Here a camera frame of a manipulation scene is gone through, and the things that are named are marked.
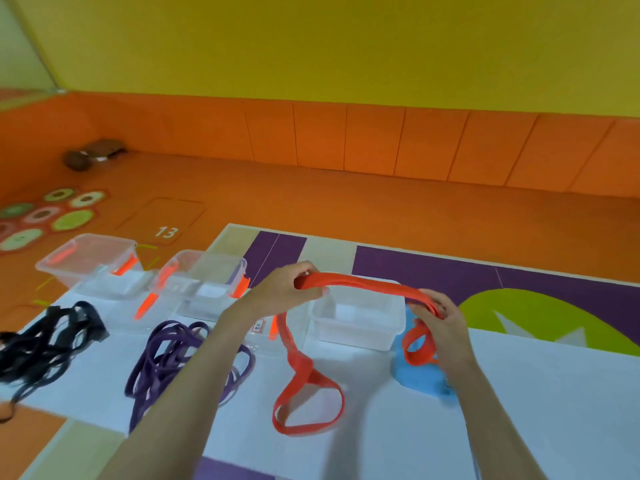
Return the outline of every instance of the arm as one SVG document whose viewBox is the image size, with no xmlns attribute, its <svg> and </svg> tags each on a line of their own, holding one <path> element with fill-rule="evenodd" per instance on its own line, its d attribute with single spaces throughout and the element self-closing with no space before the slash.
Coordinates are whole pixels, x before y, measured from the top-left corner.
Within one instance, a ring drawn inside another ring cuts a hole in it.
<svg viewBox="0 0 640 480">
<path fill-rule="evenodd" d="M 423 306 L 411 305 L 411 309 L 433 334 L 440 367 L 460 400 L 483 480 L 546 480 L 476 361 L 464 315 L 446 295 L 421 291 L 440 306 L 444 320 Z"/>
<path fill-rule="evenodd" d="M 261 317 L 320 298 L 326 289 L 293 287 L 298 275 L 315 271 L 309 262 L 278 268 L 226 309 L 196 354 L 120 445 L 99 480 L 191 479 L 245 334 Z"/>
</svg>

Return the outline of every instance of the black strap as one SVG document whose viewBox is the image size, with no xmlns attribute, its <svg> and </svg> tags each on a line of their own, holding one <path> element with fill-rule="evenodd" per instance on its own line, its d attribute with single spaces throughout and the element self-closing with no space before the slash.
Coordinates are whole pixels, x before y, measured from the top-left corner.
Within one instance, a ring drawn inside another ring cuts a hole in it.
<svg viewBox="0 0 640 480">
<path fill-rule="evenodd" d="M 68 317 L 67 327 L 51 343 L 64 317 Z M 9 401 L 9 416 L 0 418 L 0 424 L 13 418 L 17 403 L 59 379 L 76 353 L 108 336 L 100 315 L 86 301 L 78 301 L 71 308 L 50 306 L 43 318 L 22 333 L 0 331 L 0 382 L 24 381 Z"/>
</svg>

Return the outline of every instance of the white triangle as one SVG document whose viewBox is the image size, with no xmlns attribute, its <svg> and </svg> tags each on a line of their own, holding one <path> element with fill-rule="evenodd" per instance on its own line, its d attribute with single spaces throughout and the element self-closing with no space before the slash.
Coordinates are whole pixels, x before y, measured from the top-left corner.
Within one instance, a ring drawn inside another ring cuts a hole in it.
<svg viewBox="0 0 640 480">
<path fill-rule="evenodd" d="M 498 320 L 500 320 L 500 323 L 502 323 L 502 326 L 504 327 L 504 330 L 507 332 L 508 335 L 516 335 L 517 337 L 526 337 L 528 339 L 535 339 L 535 337 L 531 333 L 524 330 L 523 327 L 516 325 L 514 322 L 509 320 L 500 312 L 496 312 L 494 310 L 493 313 L 495 313 L 495 316 L 498 317 Z"/>
<path fill-rule="evenodd" d="M 587 335 L 584 332 L 584 327 L 576 328 L 574 331 L 570 331 L 566 335 L 556 339 L 556 344 L 575 345 L 577 347 L 587 346 Z"/>
</svg>

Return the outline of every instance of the blue object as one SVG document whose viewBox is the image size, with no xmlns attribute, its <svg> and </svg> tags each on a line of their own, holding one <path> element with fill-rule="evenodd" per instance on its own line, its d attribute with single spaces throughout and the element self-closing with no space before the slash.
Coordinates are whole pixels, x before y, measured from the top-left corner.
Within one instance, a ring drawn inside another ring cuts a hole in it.
<svg viewBox="0 0 640 480">
<path fill-rule="evenodd" d="M 446 401 L 457 401 L 455 391 L 448 386 L 444 372 L 437 364 L 428 363 L 418 367 L 409 365 L 404 359 L 404 351 L 402 350 L 402 339 L 404 334 L 413 328 L 413 320 L 415 315 L 409 307 L 406 307 L 406 327 L 404 332 L 398 335 L 392 346 L 394 357 L 391 361 L 391 375 L 404 387 L 423 392 L 425 394 L 434 395 Z M 411 346 L 411 350 L 417 349 L 420 341 Z"/>
</svg>

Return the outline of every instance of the brown object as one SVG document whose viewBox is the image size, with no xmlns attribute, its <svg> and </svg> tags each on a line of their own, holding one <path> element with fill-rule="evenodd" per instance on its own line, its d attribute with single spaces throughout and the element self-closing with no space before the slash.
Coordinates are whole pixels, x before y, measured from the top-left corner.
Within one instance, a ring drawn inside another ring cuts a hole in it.
<svg viewBox="0 0 640 480">
<path fill-rule="evenodd" d="M 62 161 L 71 170 L 86 171 L 94 162 L 107 161 L 126 152 L 124 143 L 117 139 L 99 139 L 78 151 L 65 153 Z"/>
</svg>

